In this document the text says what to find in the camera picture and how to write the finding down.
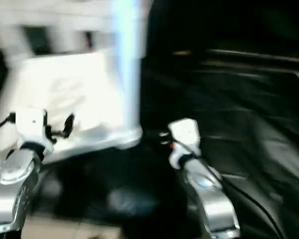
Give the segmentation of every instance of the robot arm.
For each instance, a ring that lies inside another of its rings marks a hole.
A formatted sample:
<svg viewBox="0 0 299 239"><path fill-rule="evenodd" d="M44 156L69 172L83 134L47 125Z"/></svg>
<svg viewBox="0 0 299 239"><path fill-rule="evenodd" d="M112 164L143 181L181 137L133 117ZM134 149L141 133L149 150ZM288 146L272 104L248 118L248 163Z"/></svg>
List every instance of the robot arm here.
<svg viewBox="0 0 299 239"><path fill-rule="evenodd" d="M210 239L233 239L240 236L240 227L230 199L222 191L220 174L204 165L200 156L200 136L195 120L172 122L173 152L169 162L183 169L186 189L197 199L203 235Z"/></svg>
<svg viewBox="0 0 299 239"><path fill-rule="evenodd" d="M71 115L64 134L58 132L55 135L68 137L73 120ZM0 164L0 234L22 229L41 163L53 152L56 142L44 110L19 109L15 113L15 124L19 134L17 149Z"/></svg>

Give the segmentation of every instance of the floor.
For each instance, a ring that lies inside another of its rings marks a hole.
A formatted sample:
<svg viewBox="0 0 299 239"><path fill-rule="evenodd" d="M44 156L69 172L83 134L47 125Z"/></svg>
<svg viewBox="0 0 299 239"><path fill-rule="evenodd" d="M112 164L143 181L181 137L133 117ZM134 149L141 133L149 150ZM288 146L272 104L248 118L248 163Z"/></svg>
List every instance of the floor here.
<svg viewBox="0 0 299 239"><path fill-rule="evenodd" d="M81 222L29 217L22 239L123 239L121 229Z"/></svg>

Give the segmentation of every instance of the black leather surface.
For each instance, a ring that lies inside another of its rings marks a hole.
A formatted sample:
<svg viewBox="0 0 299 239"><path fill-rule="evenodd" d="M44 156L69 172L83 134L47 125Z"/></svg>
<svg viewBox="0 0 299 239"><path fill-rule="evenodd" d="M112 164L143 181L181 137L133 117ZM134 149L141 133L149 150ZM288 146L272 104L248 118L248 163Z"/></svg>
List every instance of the black leather surface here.
<svg viewBox="0 0 299 239"><path fill-rule="evenodd" d="M205 159L252 198L226 185L243 237L299 238L299 78L165 62L143 65L143 128L196 119Z"/></svg>

